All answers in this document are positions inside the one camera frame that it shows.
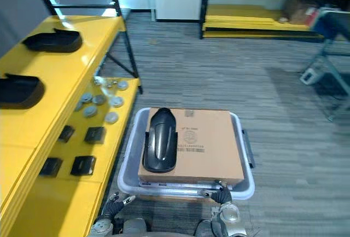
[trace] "yellow shelving unit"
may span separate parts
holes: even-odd
[[[305,25],[294,25],[289,23],[279,23],[281,12],[278,10],[266,10],[262,7],[247,5],[207,5],[208,0],[202,0],[202,10],[200,17],[202,37],[275,37],[279,34],[282,37],[302,37],[302,38],[319,38],[314,34],[287,34],[281,31],[308,31]],[[230,32],[230,31],[208,31],[208,28],[227,28],[227,29],[249,29],[261,30],[261,33]]]
[[[266,10],[257,5],[208,5],[206,27],[237,28],[237,29],[261,29],[261,30],[286,30],[308,31],[306,25],[293,25],[280,23],[281,17],[278,10]]]
[[[245,30],[234,30],[234,31],[205,31],[204,37],[207,38],[277,38],[277,39],[293,39],[309,38],[309,39],[322,39],[320,35],[312,34],[294,34],[290,31],[276,31],[276,30],[259,30],[259,31],[245,31]]]
[[[0,110],[0,236],[7,236],[93,73],[117,32],[125,30],[121,17],[51,16],[30,35],[53,28],[79,31],[83,45],[63,54],[30,51],[19,43],[0,59],[1,77],[36,76],[45,85],[44,96],[32,108]]]
[[[9,236],[86,236],[89,232],[100,208],[139,85],[137,78],[102,78],[101,82],[112,80],[126,80],[129,87],[121,91],[115,85],[107,88],[106,85],[96,86],[92,81],[85,91],[107,97],[120,96],[124,104],[113,108],[105,102],[97,106],[97,114],[91,118],[83,116],[84,108],[72,113],[66,123],[75,129],[72,137],[67,143],[57,141],[49,154],[49,157],[63,160],[57,176],[36,178]],[[108,112],[118,114],[116,123],[104,122]],[[86,131],[91,126],[106,129],[103,144],[84,142]],[[93,155],[96,158],[91,176],[70,174],[74,158],[80,155]]]

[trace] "metal washer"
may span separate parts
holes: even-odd
[[[118,82],[117,87],[120,90],[126,90],[129,87],[129,85],[128,85],[127,81],[122,80],[122,81]]]
[[[97,107],[96,106],[89,106],[84,109],[83,115],[85,118],[91,118],[94,115],[97,114]]]
[[[90,103],[92,100],[92,93],[84,93],[80,100],[84,104]]]
[[[109,100],[112,107],[121,107],[124,104],[124,99],[120,96],[114,96]]]
[[[96,95],[92,98],[92,103],[96,105],[102,105],[106,101],[106,97],[104,95]]]
[[[106,114],[104,121],[108,124],[114,124],[119,119],[118,114],[116,112],[109,112]]]
[[[74,111],[75,111],[75,112],[76,112],[76,111],[79,111],[79,110],[81,110],[82,107],[83,107],[83,103],[82,103],[81,101],[79,101],[79,102],[77,103],[77,105],[75,106]]]

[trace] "cardboard box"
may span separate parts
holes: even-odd
[[[158,108],[151,108],[151,117]],[[176,167],[168,173],[147,171],[140,161],[142,181],[161,183],[241,182],[243,170],[229,111],[171,109],[178,133]]]
[[[304,25],[317,8],[316,0],[286,0],[282,14],[290,24]]]

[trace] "black curved cover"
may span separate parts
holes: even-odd
[[[146,132],[143,167],[155,173],[173,170],[176,165],[176,120],[168,108],[159,109],[151,118]]]
[[[37,77],[5,74],[0,79],[0,108],[26,109],[37,104],[45,86]]]
[[[27,37],[23,44],[33,51],[71,53],[78,50],[83,40],[77,31],[59,30],[54,33],[38,33]]]
[[[214,192],[211,198],[217,203],[230,203],[232,201],[231,192],[227,186],[222,186],[219,191]]]

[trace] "storage bin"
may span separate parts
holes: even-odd
[[[196,198],[203,198],[198,194],[199,189],[218,189],[219,186],[216,184],[148,183],[140,181],[137,173],[141,160],[149,110],[150,108],[142,108],[136,113],[133,128],[126,146],[124,160],[118,175],[119,189],[124,193],[132,195]],[[247,200],[254,194],[254,178],[248,162],[241,122],[237,115],[233,113],[230,113],[230,115],[235,132],[235,134],[232,135],[236,137],[244,180],[234,187],[229,186],[229,189],[234,200]]]

